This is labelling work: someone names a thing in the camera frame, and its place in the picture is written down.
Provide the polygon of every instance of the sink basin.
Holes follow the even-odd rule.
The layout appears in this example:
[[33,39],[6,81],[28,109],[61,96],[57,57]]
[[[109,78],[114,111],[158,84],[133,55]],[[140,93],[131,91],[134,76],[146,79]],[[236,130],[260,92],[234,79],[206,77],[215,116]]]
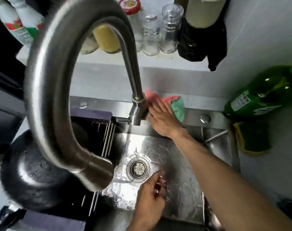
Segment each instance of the sink basin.
[[[157,229],[205,229],[209,207],[189,162],[171,139],[160,136],[145,120],[140,126],[116,123],[116,117],[128,117],[131,103],[71,97],[70,104],[113,114],[113,132],[107,141],[110,149],[105,156],[115,166],[114,177],[108,187],[96,194],[92,230],[125,230],[132,219],[140,185],[159,169],[165,172],[167,197]],[[202,115],[210,121],[203,123]],[[220,112],[186,109],[183,124],[194,139],[240,171],[235,137]]]

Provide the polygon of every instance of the jar lid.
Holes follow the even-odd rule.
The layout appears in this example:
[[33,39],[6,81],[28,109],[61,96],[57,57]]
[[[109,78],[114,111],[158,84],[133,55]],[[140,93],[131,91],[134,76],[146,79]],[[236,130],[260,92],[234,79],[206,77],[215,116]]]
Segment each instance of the jar lid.
[[136,14],[141,9],[140,0],[120,0],[119,4],[127,15]]

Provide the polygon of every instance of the drain strainer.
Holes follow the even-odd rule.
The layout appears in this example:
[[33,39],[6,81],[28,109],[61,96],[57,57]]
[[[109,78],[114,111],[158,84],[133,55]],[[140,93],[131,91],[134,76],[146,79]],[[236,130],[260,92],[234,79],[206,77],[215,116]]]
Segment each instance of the drain strainer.
[[136,157],[127,165],[127,175],[133,182],[143,182],[149,176],[150,166],[146,159]]

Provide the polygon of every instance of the faucet spout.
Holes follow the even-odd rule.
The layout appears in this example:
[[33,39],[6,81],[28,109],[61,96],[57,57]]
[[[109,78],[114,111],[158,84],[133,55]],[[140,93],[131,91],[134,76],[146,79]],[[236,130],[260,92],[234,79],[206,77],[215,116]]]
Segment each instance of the faucet spout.
[[90,191],[108,186],[114,167],[76,141],[69,114],[69,91],[83,40],[100,24],[111,27],[120,42],[133,92],[129,120],[139,125],[147,107],[134,35],[115,0],[65,0],[45,19],[30,50],[25,75],[28,123],[42,154],[73,173]]

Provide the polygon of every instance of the hand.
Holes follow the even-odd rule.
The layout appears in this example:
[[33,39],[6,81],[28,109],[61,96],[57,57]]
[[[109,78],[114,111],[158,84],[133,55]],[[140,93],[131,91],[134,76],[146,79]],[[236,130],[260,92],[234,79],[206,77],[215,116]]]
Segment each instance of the hand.
[[140,186],[134,216],[127,231],[149,231],[160,220],[166,193],[166,181],[161,177],[162,174],[162,171],[155,172]]
[[158,99],[157,103],[152,103],[148,109],[150,114],[148,114],[147,119],[160,135],[172,139],[175,132],[183,131],[181,123],[177,120],[167,102]]

